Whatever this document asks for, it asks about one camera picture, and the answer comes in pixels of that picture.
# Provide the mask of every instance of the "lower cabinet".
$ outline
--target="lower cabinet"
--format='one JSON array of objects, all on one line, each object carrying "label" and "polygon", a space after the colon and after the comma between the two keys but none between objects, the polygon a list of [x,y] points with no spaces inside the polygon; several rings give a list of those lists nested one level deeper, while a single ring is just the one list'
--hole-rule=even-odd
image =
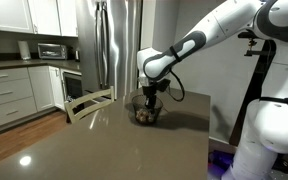
[{"label": "lower cabinet", "polygon": [[60,69],[56,67],[49,67],[52,90],[54,96],[54,105],[65,111],[64,107],[64,95],[63,95],[63,86],[61,80]]},{"label": "lower cabinet", "polygon": [[20,99],[0,105],[0,125],[36,113],[33,97]]},{"label": "lower cabinet", "polygon": [[48,66],[28,68],[37,111],[54,106],[52,83]]}]

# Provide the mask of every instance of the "kitchen counter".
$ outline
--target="kitchen counter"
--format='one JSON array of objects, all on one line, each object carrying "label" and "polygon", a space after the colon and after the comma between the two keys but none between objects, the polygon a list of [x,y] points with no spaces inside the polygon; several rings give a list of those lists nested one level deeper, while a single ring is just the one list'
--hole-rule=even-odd
[{"label": "kitchen counter", "polygon": [[[172,90],[179,97],[179,91]],[[157,123],[134,120],[141,90],[0,162],[0,179],[207,179],[210,97],[159,94]]]},{"label": "kitchen counter", "polygon": [[33,67],[33,66],[54,66],[58,68],[69,69],[72,71],[80,72],[80,63],[74,60],[11,60],[11,61],[0,61],[0,69],[11,69],[21,67]]}]

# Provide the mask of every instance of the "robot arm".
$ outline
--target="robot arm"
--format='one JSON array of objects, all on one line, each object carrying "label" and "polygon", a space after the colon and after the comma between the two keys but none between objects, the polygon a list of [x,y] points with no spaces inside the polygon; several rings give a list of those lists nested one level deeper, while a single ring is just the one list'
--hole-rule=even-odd
[{"label": "robot arm", "polygon": [[206,15],[183,39],[165,52],[152,48],[139,51],[137,65],[141,85],[150,86],[163,79],[175,64],[194,52],[249,28],[262,4],[259,0],[228,0]]}]

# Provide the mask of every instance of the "refrigerator door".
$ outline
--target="refrigerator door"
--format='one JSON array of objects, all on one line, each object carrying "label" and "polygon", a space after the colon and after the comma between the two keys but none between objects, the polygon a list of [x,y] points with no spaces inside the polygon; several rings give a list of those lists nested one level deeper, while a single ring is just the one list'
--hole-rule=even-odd
[{"label": "refrigerator door", "polygon": [[115,87],[119,98],[137,86],[140,0],[77,0],[83,90]]}]

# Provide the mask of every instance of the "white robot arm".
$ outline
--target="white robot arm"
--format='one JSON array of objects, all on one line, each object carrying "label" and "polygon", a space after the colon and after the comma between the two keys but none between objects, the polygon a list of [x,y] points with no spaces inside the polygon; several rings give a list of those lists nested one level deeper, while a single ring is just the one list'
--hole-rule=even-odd
[{"label": "white robot arm", "polygon": [[225,1],[165,52],[139,51],[139,81],[147,96],[145,105],[152,108],[155,84],[175,64],[242,30],[274,40],[277,50],[262,86],[262,96],[268,98],[249,104],[234,164],[222,179],[270,179],[277,153],[288,153],[288,0]]}]

